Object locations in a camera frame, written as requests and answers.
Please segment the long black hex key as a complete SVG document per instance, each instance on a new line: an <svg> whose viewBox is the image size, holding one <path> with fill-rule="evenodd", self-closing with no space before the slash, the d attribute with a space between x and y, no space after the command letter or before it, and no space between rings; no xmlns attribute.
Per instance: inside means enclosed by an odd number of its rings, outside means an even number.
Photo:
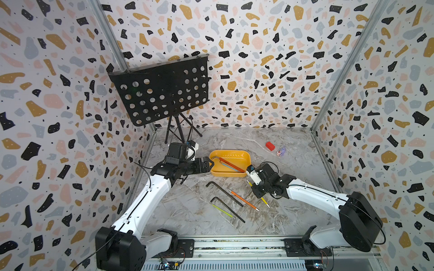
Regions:
<svg viewBox="0 0 434 271"><path fill-rule="evenodd" d="M234 198L230 193L228 193L226 190L224 190L221 186L219 186L217 183L210 181L206 184L206 187L209 187L210 185L214 185L217 187L222 193L224 193L226 196L228 196L231 200L233 200L236 204L238 204L240 207L243 207L244 205L240 203L236 198Z"/></svg>

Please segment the yellow hex key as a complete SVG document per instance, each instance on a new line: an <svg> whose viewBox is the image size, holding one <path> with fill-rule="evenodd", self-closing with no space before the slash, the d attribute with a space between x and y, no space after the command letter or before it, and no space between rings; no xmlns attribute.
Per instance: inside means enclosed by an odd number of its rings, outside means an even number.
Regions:
<svg viewBox="0 0 434 271"><path fill-rule="evenodd" d="M247 181L247 183L250 185L250 187L253 187L253 184L250 183L249 181ZM266 202L266 200L264 199L264 197L261 198L262 202L268 207L270 208L270 205Z"/></svg>

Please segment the yellow plastic storage box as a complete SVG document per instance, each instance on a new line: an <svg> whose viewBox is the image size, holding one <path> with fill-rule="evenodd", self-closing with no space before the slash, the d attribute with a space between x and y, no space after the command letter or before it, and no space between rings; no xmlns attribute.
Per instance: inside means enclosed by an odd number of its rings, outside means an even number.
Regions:
<svg viewBox="0 0 434 271"><path fill-rule="evenodd" d="M243 150L214 150L209 155L214 162L211 174L215 177L246 177L250 155Z"/></svg>

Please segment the red hex key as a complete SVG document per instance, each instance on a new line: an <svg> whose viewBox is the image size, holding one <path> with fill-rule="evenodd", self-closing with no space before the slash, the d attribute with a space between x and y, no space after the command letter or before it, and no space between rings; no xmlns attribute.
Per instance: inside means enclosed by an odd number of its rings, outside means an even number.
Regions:
<svg viewBox="0 0 434 271"><path fill-rule="evenodd" d="M231 167L234 167L235 169L237 169L238 171L240 171L240 173L245 173L245 169L242 169L242 168L240 168L240 167L238 167L238 166L230 163L229 161L227 161L227 160L225 160L223 158L220 158L220 157L217 157L217 156L214 156L212 158L213 159L217 158L221 163L225 163L225 164L230 165Z"/></svg>

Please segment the blue hex key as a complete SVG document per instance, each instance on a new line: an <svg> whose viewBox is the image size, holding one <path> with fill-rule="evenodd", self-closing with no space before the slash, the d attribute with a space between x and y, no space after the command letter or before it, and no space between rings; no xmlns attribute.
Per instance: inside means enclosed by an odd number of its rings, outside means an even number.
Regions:
<svg viewBox="0 0 434 271"><path fill-rule="evenodd" d="M223 166L225 166L225 167L227 167L227 168L229 168L229 169L231 169L231 170L233 170L233 171L235 171L235 172L240 172L240 171L238 171L237 169L235 169L234 167L231 167L230 165L228 165L228 164L225 164L225 163L221 163L221 165L223 165Z"/></svg>

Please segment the orange hex key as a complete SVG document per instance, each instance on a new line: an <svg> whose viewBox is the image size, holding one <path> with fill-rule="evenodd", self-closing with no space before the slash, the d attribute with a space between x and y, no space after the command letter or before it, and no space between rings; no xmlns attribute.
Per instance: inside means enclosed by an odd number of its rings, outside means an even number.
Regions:
<svg viewBox="0 0 434 271"><path fill-rule="evenodd" d="M250 202L248 202L246 199L244 199L243 197L241 197L240 195L238 195L237 193L235 193L231 189L229 189L229 192L232 195L234 195L235 197L237 197L238 199L240 199L241 201L243 201L245 204L247 204L248 206L250 206L252 209L256 210L257 212L261 212L255 205L251 204Z"/></svg>

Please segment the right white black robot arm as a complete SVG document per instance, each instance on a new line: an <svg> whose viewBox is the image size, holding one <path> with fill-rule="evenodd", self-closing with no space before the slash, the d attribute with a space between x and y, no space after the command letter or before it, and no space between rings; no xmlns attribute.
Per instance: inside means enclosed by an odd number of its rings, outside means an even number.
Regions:
<svg viewBox="0 0 434 271"><path fill-rule="evenodd" d="M301 201L337 219L334 224L321 228L314 225L307 230L300 244L306 255L335 246L351 246L358 251L369 252L377 244L376 239L383 232L383 222L361 193L332 192L292 175L280 176L266 163L259 167L250 165L246 171L257 198L270 194L275 199Z"/></svg>

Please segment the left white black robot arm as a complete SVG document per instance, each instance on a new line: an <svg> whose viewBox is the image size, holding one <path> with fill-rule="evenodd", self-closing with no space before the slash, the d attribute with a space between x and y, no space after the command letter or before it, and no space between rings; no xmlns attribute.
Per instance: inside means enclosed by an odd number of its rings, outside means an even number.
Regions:
<svg viewBox="0 0 434 271"><path fill-rule="evenodd" d="M145 262L175 247L174 231L159 230L142 237L146 224L174 183L185 176L208 173L214 162L208 157L190 161L165 161L151 170L148 184L125 213L109 228L96 234L96 262L103 271L140 271Z"/></svg>

